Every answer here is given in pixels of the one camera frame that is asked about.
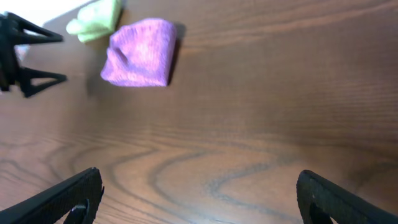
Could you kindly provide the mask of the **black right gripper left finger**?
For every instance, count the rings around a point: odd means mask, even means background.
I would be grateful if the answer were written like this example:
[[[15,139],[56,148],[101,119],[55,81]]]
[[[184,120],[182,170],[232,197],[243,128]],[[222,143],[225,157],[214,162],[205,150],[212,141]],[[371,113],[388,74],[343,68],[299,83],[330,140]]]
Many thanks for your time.
[[[92,224],[104,193],[99,169],[91,167],[43,192],[1,211],[2,224]]]

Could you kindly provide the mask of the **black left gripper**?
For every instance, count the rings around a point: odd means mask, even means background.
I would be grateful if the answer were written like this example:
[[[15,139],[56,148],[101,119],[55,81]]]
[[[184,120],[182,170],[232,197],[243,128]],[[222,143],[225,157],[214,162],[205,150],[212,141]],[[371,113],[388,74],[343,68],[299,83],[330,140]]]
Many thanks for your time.
[[[1,14],[1,91],[9,91],[10,86],[15,84],[16,77],[25,98],[67,81],[66,75],[58,73],[30,68],[19,70],[14,48],[15,44],[46,44],[62,41],[62,35],[37,26],[16,14],[11,12]]]

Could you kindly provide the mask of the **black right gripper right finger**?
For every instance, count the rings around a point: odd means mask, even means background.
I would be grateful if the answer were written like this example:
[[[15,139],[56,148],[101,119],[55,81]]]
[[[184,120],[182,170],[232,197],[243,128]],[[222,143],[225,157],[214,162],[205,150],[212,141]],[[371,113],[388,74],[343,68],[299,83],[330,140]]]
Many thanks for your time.
[[[306,224],[397,223],[397,216],[310,170],[301,171],[296,189],[298,207]]]

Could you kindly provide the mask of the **purple cloth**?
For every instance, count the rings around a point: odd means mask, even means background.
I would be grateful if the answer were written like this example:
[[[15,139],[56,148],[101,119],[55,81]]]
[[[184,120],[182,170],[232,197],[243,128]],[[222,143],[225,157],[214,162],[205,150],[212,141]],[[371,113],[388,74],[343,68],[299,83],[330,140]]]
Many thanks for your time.
[[[165,19],[122,26],[109,38],[100,75],[116,86],[167,86],[176,40],[176,26]]]

